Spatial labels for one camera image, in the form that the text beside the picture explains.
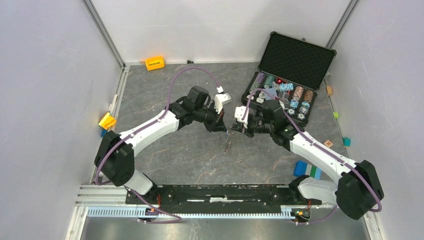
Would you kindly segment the large metal disc keyring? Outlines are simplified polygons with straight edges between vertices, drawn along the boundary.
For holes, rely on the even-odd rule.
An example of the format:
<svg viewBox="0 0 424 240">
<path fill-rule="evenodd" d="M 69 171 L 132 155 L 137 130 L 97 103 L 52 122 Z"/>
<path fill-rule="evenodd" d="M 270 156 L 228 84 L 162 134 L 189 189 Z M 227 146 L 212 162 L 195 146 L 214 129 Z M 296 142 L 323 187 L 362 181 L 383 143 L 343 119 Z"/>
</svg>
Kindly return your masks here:
<svg viewBox="0 0 424 240">
<path fill-rule="evenodd" d="M 232 130 L 228 130 L 227 134 L 226 134 L 226 141 L 225 141 L 225 145 L 223 148 L 223 152 L 226 154 L 229 151 L 232 139 L 233 139 L 233 131 Z"/>
</svg>

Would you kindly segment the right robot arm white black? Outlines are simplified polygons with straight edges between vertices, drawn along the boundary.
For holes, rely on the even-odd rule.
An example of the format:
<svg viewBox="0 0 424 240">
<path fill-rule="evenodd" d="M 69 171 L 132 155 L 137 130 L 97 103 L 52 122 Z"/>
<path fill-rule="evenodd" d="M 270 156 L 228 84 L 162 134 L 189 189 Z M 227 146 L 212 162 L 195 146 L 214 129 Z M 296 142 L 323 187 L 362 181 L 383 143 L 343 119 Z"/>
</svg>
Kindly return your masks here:
<svg viewBox="0 0 424 240">
<path fill-rule="evenodd" d="M 296 178 L 288 191 L 293 203 L 319 200 L 337 206 L 353 220 L 382 211 L 384 192 L 374 165 L 345 157 L 317 141 L 294 122 L 278 100 L 265 101 L 260 116 L 250 114 L 247 106 L 238 106 L 234 118 L 234 131 L 250 138 L 268 134 L 275 144 L 303 157 L 330 177 L 329 181 L 306 175 Z"/>
</svg>

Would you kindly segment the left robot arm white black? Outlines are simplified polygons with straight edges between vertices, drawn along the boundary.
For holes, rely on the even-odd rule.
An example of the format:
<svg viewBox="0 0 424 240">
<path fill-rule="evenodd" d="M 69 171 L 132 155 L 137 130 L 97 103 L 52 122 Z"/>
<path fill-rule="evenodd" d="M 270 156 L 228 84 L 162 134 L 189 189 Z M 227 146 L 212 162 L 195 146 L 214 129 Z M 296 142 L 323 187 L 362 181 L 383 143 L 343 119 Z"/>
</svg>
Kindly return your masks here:
<svg viewBox="0 0 424 240">
<path fill-rule="evenodd" d="M 145 123 L 121 133 L 108 131 L 94 159 L 95 183 L 101 185 L 102 173 L 116 187 L 134 190 L 145 204 L 153 203 L 157 190 L 152 180 L 136 170 L 135 157 L 153 142 L 192 122 L 204 124 L 209 132 L 226 132 L 224 105 L 230 101 L 228 93 L 221 91 L 211 98 L 205 88 L 196 85 Z"/>
</svg>

